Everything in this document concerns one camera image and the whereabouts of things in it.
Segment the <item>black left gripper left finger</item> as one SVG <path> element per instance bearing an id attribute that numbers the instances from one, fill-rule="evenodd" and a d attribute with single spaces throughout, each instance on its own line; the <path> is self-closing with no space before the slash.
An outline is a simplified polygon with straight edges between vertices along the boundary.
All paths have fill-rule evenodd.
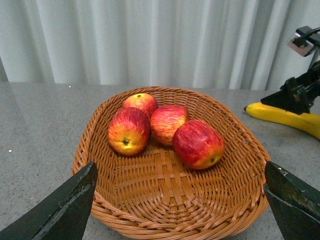
<path id="1" fill-rule="evenodd" d="M 0 231 L 2 240 L 81 240 L 98 179 L 94 162 L 85 165 L 38 205 Z"/>

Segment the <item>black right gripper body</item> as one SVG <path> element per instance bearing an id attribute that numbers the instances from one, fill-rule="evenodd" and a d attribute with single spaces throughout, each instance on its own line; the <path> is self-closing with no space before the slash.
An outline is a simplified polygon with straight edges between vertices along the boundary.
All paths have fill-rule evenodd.
<path id="1" fill-rule="evenodd" d="M 285 81 L 280 90 L 262 98 L 262 104 L 297 115 L 310 113 L 315 99 L 320 95 L 320 67 L 312 66 L 299 77 Z"/>

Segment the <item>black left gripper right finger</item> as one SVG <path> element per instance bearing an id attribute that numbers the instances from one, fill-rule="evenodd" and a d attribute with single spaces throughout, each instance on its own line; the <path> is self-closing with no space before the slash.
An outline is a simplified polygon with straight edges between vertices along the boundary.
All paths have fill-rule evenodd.
<path id="1" fill-rule="evenodd" d="M 263 186 L 285 240 L 320 238 L 320 191 L 278 164 L 268 161 Z"/>

